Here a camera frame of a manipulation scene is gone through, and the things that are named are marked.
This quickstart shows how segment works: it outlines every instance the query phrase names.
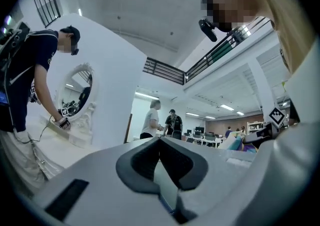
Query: ornate mirror frame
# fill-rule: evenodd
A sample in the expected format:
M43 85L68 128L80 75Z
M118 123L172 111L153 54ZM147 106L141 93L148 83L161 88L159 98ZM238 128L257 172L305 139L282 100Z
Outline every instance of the ornate mirror frame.
M94 69L89 65L89 63L78 65L63 78L55 96L55 107L57 109L62 109L63 92L65 90L67 80L81 71L87 71L91 73L91 91L87 101L85 102L81 110L77 114L68 117L68 120L71 123L71 130L68 133L69 142L73 143L76 146L84 148L92 144L92 114L95 111L97 105L96 99L98 93L98 78Z

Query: beige wall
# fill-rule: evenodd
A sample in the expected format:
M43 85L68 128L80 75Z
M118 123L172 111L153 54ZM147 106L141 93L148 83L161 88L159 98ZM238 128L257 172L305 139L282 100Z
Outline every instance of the beige wall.
M205 123L205 131L206 132L214 132L217 135L225 136L228 127L231 127L231 130L236 131L237 128L241 130L241 127L245 127L245 132L248 132L247 126L248 122L253 123L255 121L263 122L264 115L254 115L254 116L246 116L241 118L235 119L225 119L225 120L214 120L214 121L207 121Z

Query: computer monitor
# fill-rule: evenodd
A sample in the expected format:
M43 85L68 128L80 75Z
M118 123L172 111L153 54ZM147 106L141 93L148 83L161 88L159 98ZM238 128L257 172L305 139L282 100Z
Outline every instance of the computer monitor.
M204 133L205 133L205 128L204 128L204 127L199 127L199 126L197 126L197 127L195 128L195 130L196 130L196 131L201 131L201 134L204 134Z

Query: woman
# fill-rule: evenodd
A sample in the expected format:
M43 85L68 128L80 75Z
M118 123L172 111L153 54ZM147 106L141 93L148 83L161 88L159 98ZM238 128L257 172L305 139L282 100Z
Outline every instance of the woman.
M144 124L140 134L140 139L151 138L156 136L157 129L162 131L163 128L159 123L158 110L161 109L159 100L153 100L150 104L150 110L145 116Z
M244 126L241 127L241 132L242 132L244 135L246 134L246 130L245 130L245 127L244 127Z

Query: white table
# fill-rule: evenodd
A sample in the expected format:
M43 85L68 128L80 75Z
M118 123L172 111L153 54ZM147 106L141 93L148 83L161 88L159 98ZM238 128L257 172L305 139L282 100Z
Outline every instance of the white table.
M215 139L215 140L207 140L207 139L203 139L203 138L196 138L196 137L193 137L193 136L189 136L188 138L191 138L191 139L194 139L196 141L200 141L201 142L201 145L205 143L210 143L210 144L220 144L222 141L220 139Z

